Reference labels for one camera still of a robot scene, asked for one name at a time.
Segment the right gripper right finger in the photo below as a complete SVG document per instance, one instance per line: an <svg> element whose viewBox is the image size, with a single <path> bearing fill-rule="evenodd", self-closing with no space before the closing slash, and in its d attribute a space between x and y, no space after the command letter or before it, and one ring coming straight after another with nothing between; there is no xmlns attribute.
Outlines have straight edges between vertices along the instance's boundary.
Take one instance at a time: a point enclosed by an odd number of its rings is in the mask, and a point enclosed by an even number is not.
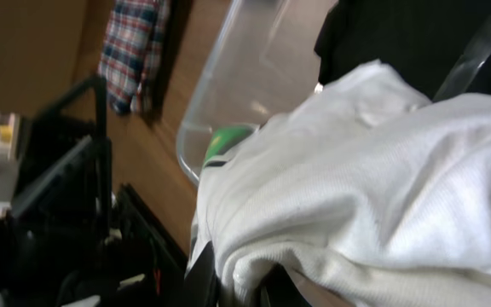
<svg viewBox="0 0 491 307"><path fill-rule="evenodd" d="M260 284L260 307L310 307L281 265L275 265Z"/></svg>

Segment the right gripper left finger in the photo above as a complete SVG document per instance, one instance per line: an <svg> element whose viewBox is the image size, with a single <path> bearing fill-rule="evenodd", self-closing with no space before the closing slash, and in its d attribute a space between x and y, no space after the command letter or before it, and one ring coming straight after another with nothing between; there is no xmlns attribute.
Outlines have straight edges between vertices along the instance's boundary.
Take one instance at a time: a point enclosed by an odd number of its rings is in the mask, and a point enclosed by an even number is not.
<svg viewBox="0 0 491 307"><path fill-rule="evenodd" d="M217 307L220 281L215 269L215 253L208 242L194 266L188 271L183 285L184 306Z"/></svg>

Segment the white printed t-shirt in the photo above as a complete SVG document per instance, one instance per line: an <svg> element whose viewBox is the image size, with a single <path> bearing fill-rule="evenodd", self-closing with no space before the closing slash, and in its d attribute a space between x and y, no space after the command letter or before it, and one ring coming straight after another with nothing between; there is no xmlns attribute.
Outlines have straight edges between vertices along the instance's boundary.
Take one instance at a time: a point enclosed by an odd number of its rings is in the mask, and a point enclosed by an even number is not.
<svg viewBox="0 0 491 307"><path fill-rule="evenodd" d="M193 232L228 306L275 265L359 306L491 306L491 96L360 65L210 154Z"/></svg>

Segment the black garment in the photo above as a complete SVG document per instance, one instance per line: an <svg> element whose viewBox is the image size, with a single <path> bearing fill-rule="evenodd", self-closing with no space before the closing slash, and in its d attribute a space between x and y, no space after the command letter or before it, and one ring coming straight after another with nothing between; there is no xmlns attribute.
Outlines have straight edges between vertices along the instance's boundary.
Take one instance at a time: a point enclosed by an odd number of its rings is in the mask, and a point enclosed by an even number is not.
<svg viewBox="0 0 491 307"><path fill-rule="evenodd" d="M491 95L491 0L340 0L315 53L322 85L379 60L432 101Z"/></svg>

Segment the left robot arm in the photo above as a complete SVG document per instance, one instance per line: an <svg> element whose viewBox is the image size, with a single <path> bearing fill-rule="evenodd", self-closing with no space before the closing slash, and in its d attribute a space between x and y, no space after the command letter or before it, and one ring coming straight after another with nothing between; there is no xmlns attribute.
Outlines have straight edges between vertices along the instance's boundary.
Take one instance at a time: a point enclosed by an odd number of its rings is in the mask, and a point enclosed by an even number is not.
<svg viewBox="0 0 491 307"><path fill-rule="evenodd" d="M109 232L107 82L91 76L21 126L8 206L0 208L0 295L54 305Z"/></svg>

